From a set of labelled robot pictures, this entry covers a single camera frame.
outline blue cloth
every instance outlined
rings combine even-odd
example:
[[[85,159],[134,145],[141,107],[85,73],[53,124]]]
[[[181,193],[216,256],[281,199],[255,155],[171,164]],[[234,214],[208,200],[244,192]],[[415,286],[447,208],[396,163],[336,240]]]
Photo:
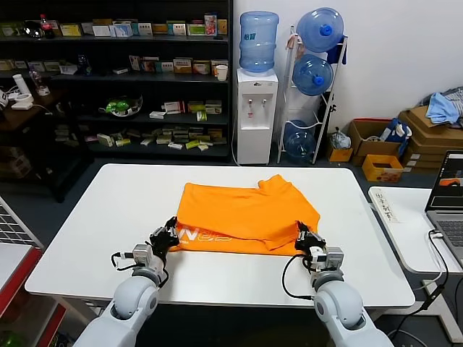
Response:
[[[431,96],[426,117],[433,124],[450,123],[453,124],[459,117],[455,105],[440,93]]]

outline white cup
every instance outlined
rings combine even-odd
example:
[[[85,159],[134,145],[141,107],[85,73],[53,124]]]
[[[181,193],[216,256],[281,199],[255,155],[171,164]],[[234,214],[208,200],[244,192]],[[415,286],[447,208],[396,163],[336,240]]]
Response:
[[[228,74],[229,67],[227,65],[217,65],[217,80],[226,81],[226,75]]]

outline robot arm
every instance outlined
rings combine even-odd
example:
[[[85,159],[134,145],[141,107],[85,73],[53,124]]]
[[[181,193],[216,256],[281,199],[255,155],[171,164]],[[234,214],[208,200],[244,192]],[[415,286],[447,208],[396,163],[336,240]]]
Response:
[[[158,305],[158,290],[168,279],[166,254],[179,244],[176,218],[150,235],[150,244],[135,246],[137,266],[132,277],[122,282],[103,314],[85,328],[75,347],[133,347],[137,334]]]
[[[359,292],[344,282],[340,270],[344,254],[326,247],[325,240],[298,222],[296,249],[303,251],[312,275],[315,312],[325,324],[336,347],[393,347],[386,334],[376,328],[363,307]]]

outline folded shirt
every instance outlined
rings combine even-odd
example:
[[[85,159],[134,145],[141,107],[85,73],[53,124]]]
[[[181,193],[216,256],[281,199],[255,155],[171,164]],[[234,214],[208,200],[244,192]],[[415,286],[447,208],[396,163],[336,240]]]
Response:
[[[178,249],[279,255],[296,253],[297,220],[316,232],[320,219],[280,175],[258,188],[185,184],[177,217]]]

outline blue container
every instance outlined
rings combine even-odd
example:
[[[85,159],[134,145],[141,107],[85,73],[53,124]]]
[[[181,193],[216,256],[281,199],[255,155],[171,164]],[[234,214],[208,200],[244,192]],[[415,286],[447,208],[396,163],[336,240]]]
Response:
[[[298,127],[307,127],[305,122],[298,119],[291,122]],[[310,129],[299,129],[291,123],[286,123],[284,127],[283,143],[286,153],[297,161],[309,161],[316,146]]]
[[[327,52],[339,43],[344,32],[341,15],[329,7],[306,13],[297,24],[297,34],[312,52]]]
[[[239,65],[250,72],[265,72],[275,65],[276,27],[279,17],[273,12],[245,12],[239,18],[241,23],[241,56]]]
[[[326,60],[305,54],[294,64],[292,82],[303,94],[320,95],[333,82],[333,68]]]

